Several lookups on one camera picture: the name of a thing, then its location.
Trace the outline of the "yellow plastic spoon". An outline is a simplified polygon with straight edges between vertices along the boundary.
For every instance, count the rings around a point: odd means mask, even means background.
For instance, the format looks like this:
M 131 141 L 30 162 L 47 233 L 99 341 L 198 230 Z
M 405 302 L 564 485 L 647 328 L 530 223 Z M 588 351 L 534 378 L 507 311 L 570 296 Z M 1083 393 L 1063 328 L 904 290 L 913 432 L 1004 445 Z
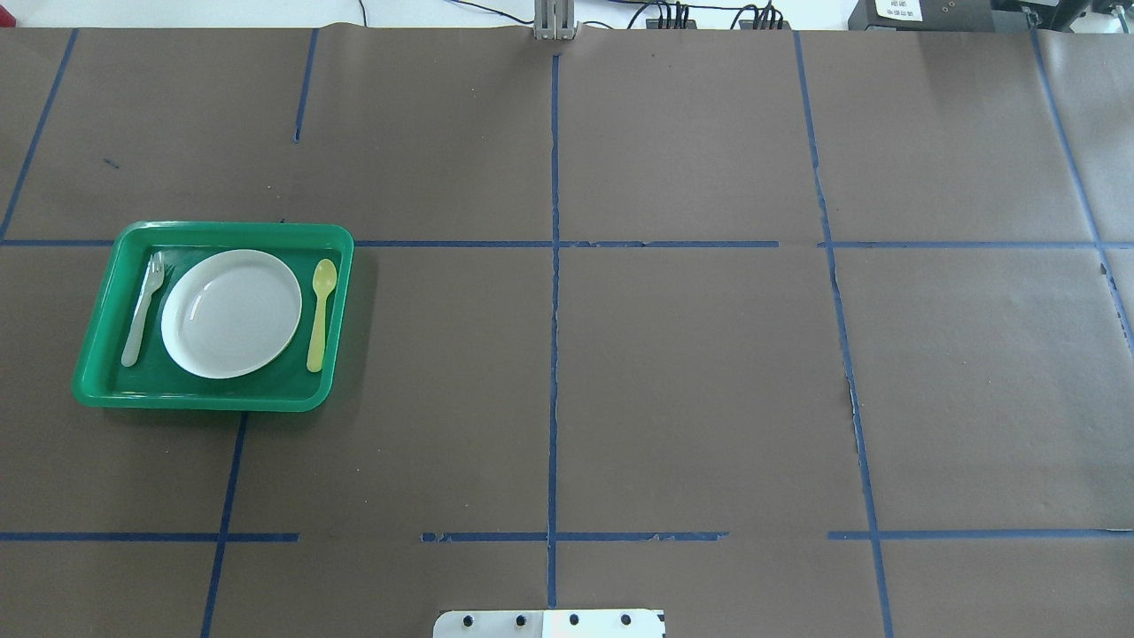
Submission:
M 328 301 L 336 290 L 338 271 L 332 260 L 320 260 L 312 278 L 312 290 L 315 291 L 315 318 L 313 318 L 311 335 L 308 335 L 307 371 L 316 373 L 323 369 L 327 352 L 327 318 Z

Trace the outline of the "green plastic tray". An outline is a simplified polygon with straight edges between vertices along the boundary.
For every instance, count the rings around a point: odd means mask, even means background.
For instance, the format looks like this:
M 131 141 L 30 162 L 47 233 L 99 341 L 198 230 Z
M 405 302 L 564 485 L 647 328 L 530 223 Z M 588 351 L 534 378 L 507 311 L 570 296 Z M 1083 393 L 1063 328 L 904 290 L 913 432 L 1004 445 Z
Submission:
M 167 294 L 203 260 L 225 250 L 263 250 L 284 260 L 301 286 L 299 327 L 291 343 L 266 367 L 237 378 L 198 378 L 167 355 L 159 318 Z M 154 295 L 135 366 L 119 358 L 128 335 L 139 284 L 151 254 L 166 250 L 166 283 Z M 333 223 L 137 222 L 113 244 L 98 301 L 74 369 L 74 395 L 82 405 L 105 408 L 226 409 L 252 412 L 307 412 L 323 405 L 333 385 L 345 303 L 352 282 L 352 233 Z M 308 335 L 315 318 L 312 278 L 320 260 L 338 271 L 328 301 L 323 369 L 307 371 Z

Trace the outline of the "pale green plastic fork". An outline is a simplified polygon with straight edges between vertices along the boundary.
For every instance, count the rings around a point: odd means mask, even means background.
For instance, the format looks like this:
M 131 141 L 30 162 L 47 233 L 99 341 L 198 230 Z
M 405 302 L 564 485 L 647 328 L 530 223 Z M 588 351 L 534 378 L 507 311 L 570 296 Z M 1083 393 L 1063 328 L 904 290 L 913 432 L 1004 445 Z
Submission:
M 166 283 L 166 250 L 156 250 L 151 254 L 146 270 L 139 284 L 136 304 L 133 311 L 129 331 L 124 343 L 119 358 L 119 364 L 124 368 L 130 368 L 138 361 L 141 347 L 143 344 L 149 311 L 152 306 L 154 295 L 159 288 Z

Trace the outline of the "aluminium frame post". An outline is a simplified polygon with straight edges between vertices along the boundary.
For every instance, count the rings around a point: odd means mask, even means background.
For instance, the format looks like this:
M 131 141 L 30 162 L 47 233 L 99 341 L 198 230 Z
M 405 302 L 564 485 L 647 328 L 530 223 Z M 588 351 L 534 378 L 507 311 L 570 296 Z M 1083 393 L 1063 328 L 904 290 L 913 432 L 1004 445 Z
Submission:
M 570 41 L 578 35 L 579 22 L 574 0 L 535 0 L 533 36 L 536 41 Z

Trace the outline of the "black power strip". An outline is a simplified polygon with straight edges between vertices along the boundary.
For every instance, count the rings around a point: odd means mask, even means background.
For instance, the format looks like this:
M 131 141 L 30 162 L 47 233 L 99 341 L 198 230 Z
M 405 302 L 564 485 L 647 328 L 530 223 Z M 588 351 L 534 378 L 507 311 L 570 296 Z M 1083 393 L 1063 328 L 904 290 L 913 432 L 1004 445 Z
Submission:
M 645 18 L 644 25 L 649 31 L 692 31 L 699 29 L 697 24 L 691 17 L 689 5 L 665 5 L 655 3 L 655 18 Z
M 790 24 L 773 3 L 744 5 L 734 14 L 730 29 L 738 31 L 789 31 Z

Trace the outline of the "white round plate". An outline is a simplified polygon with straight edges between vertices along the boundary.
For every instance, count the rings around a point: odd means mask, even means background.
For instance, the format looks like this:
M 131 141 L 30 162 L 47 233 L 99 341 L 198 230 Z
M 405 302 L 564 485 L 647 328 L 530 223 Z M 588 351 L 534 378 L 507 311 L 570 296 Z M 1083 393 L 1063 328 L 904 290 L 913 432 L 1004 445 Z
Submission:
M 268 366 L 299 329 L 299 280 L 263 250 L 219 252 L 167 294 L 159 334 L 167 355 L 198 378 L 237 378 Z

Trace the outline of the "brown paper table cover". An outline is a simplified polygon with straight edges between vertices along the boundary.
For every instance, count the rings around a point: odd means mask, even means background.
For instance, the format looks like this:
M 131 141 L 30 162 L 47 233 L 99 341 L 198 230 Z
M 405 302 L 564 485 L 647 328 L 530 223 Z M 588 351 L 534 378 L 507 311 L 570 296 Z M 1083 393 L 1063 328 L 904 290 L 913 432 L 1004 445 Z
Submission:
M 353 236 L 307 412 L 105 408 L 137 222 Z M 5 637 L 1129 637 L 1131 39 L 3 31 Z

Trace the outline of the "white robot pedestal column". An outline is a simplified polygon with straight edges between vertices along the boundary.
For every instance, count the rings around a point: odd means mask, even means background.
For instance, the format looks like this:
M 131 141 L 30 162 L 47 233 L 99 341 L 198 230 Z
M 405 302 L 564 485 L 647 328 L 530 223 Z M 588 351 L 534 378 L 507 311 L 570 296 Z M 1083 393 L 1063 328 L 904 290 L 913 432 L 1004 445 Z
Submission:
M 433 637 L 665 637 L 665 612 L 650 609 L 450 611 Z

